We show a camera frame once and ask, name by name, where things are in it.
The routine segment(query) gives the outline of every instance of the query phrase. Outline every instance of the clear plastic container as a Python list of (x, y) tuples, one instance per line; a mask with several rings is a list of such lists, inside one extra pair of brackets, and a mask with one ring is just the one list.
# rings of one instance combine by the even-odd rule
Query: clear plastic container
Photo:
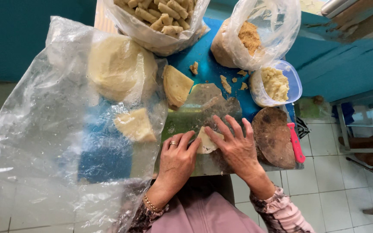
[(269, 67), (282, 70), (283, 75), (287, 77), (289, 81), (287, 97), (289, 99), (286, 102), (278, 102), (270, 98), (264, 89), (261, 69), (259, 69), (253, 72), (250, 77), (250, 92), (256, 104), (260, 107), (274, 107), (282, 104), (293, 103), (298, 100), (302, 95), (302, 84), (294, 67), (287, 61), (282, 60), (274, 62), (269, 65)]

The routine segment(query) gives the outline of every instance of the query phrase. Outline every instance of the gold bracelet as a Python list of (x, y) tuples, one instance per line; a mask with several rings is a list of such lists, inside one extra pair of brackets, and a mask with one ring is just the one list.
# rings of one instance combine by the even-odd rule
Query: gold bracelet
[(148, 197), (146, 196), (146, 194), (144, 195), (143, 199), (145, 199), (145, 202), (149, 205), (149, 207), (153, 210), (153, 212), (155, 213), (159, 213), (162, 211), (162, 209), (158, 209), (156, 208), (153, 204), (151, 204), (151, 202), (149, 201)]

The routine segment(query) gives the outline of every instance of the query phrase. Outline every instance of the gold ring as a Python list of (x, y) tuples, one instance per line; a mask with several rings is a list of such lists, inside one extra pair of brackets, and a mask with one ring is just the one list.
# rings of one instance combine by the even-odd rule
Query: gold ring
[(176, 141), (171, 141), (171, 142), (169, 143), (169, 145), (175, 145), (175, 146), (178, 146), (178, 145), (179, 145), (179, 143), (178, 143), (178, 142), (176, 142)]

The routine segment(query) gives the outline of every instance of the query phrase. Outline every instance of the woman's left hand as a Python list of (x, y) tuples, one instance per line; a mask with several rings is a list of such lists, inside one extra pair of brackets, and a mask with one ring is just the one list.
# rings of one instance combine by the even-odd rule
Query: woman's left hand
[[(196, 139), (187, 149), (188, 142), (194, 134), (194, 131), (176, 134), (163, 142), (159, 174), (147, 192), (149, 201), (156, 208), (163, 208), (194, 171), (196, 151), (201, 142), (201, 139)], [(178, 143), (178, 146), (170, 145), (171, 141)]]

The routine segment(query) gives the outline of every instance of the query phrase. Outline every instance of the patterned sleeve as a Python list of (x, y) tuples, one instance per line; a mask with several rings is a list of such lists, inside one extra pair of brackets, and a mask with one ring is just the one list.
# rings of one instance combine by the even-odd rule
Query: patterned sleeve
[(250, 193), (250, 201), (266, 223), (269, 232), (314, 233), (312, 226), (302, 216), (300, 210), (276, 186), (276, 192), (267, 200), (259, 200)]

